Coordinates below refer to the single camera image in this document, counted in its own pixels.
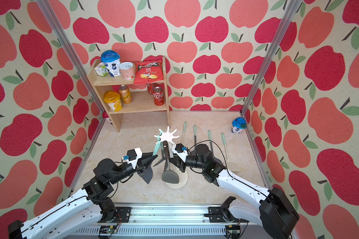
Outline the grey spatula mint handle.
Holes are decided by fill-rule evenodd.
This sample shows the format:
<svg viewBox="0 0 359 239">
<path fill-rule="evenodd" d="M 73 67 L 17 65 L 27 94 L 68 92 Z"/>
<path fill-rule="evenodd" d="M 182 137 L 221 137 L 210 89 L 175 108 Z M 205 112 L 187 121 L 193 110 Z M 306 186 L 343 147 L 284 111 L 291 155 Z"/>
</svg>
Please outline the grey spatula mint handle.
<svg viewBox="0 0 359 239">
<path fill-rule="evenodd" d="M 210 151 L 211 151 L 211 153 L 212 153 L 212 157 L 213 157 L 213 159 L 216 159 L 215 158 L 215 155 L 214 155 L 214 150 L 213 150 L 213 141 L 212 141 L 212 137 L 211 137 L 211 131 L 210 130 L 208 130 L 208 141 L 209 141 L 209 143 L 210 143 Z"/>
</svg>

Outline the white spatula mint handle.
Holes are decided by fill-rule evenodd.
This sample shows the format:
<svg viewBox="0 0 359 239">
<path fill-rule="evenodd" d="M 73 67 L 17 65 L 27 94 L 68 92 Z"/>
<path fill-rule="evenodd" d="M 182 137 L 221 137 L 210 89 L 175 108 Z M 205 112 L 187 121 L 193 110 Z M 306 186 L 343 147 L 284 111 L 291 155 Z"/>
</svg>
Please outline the white spatula mint handle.
<svg viewBox="0 0 359 239">
<path fill-rule="evenodd" d="M 187 128 L 187 121 L 185 121 L 184 124 L 183 124 L 182 136 L 181 136 L 181 143 L 182 143 L 182 144 L 183 144 L 183 142 L 184 142 L 184 137 L 185 137 L 185 133 L 186 133 L 186 128 Z"/>
</svg>

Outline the grey slotted turner mint handle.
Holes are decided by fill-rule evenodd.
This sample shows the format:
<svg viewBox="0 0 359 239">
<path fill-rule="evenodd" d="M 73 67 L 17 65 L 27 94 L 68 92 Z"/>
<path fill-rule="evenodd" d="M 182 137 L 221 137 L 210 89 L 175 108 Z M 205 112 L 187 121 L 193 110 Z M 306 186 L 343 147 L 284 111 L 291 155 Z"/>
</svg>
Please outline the grey slotted turner mint handle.
<svg viewBox="0 0 359 239">
<path fill-rule="evenodd" d="M 194 138 L 194 146 L 197 144 L 197 127 L 196 125 L 193 126 L 193 138 Z"/>
</svg>

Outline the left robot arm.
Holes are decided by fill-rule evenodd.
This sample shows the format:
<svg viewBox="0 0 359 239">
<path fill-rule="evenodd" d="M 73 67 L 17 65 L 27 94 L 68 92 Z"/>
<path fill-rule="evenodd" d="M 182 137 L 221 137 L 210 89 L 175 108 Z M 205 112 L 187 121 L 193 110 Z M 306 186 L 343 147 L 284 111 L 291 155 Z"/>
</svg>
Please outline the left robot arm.
<svg viewBox="0 0 359 239">
<path fill-rule="evenodd" d="M 122 180 L 138 174 L 146 183 L 153 178 L 155 154 L 139 149 L 128 151 L 123 162 L 101 160 L 93 170 L 95 176 L 72 196 L 26 222 L 16 220 L 8 226 L 10 239 L 62 239 L 74 231 L 98 222 L 120 219 L 111 193 Z"/>
</svg>

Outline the white utensil rack stand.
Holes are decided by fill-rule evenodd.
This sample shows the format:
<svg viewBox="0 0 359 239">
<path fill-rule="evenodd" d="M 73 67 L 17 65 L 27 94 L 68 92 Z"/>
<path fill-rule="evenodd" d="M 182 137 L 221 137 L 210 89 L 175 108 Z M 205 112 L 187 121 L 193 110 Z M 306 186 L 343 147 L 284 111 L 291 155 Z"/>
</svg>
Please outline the white utensil rack stand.
<svg viewBox="0 0 359 239">
<path fill-rule="evenodd" d="M 183 188 L 188 181 L 188 174 L 185 171 L 185 161 L 188 156 L 187 148 L 182 141 L 175 143 L 177 136 L 175 136 L 176 129 L 173 131 L 168 127 L 166 131 L 159 130 L 159 134 L 155 137 L 157 142 L 153 151 L 154 155 L 161 153 L 160 159 L 155 166 L 164 163 L 164 171 L 161 179 L 166 185 L 172 189 Z"/>
</svg>

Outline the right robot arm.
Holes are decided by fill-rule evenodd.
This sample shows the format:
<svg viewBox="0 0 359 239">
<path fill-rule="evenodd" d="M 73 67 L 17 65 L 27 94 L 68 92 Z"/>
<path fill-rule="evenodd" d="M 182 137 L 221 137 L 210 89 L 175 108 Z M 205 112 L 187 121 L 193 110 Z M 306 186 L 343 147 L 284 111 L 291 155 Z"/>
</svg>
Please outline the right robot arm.
<svg viewBox="0 0 359 239">
<path fill-rule="evenodd" d="M 274 239 L 292 238 L 300 216 L 281 189 L 260 187 L 236 176 L 213 157 L 206 144 L 197 145 L 193 154 L 182 144 L 165 144 L 163 153 L 166 161 L 181 172 L 199 168 L 207 182 L 229 190 L 249 203 L 245 205 L 235 197 L 229 197 L 222 205 L 227 220 L 244 219 L 258 224 Z"/>
</svg>

